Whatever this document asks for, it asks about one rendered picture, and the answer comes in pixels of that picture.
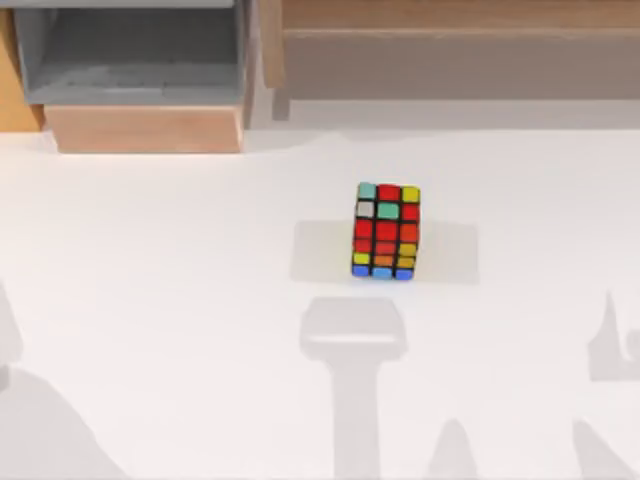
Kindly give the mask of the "grey pulled-out drawer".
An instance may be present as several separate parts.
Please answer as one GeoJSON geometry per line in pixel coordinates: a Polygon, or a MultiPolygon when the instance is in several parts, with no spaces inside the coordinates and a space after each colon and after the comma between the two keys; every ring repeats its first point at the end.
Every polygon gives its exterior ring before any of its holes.
{"type": "Polygon", "coordinates": [[[245,87],[251,0],[1,0],[26,100],[231,105],[245,87]]]}

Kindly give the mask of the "multicoloured puzzle cube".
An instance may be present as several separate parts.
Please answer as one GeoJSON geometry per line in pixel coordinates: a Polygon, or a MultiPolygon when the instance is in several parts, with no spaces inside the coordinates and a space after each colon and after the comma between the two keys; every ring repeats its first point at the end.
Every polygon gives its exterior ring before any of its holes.
{"type": "Polygon", "coordinates": [[[421,190],[413,185],[361,182],[357,187],[351,274],[409,281],[420,241],[421,190]]]}

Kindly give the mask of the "pale wooden drawer front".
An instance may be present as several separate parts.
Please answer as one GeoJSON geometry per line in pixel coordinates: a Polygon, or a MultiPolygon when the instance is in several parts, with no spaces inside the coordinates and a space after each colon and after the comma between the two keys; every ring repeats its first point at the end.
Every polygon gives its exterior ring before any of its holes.
{"type": "Polygon", "coordinates": [[[47,124],[62,153],[239,153],[240,106],[49,105],[47,124]]]}

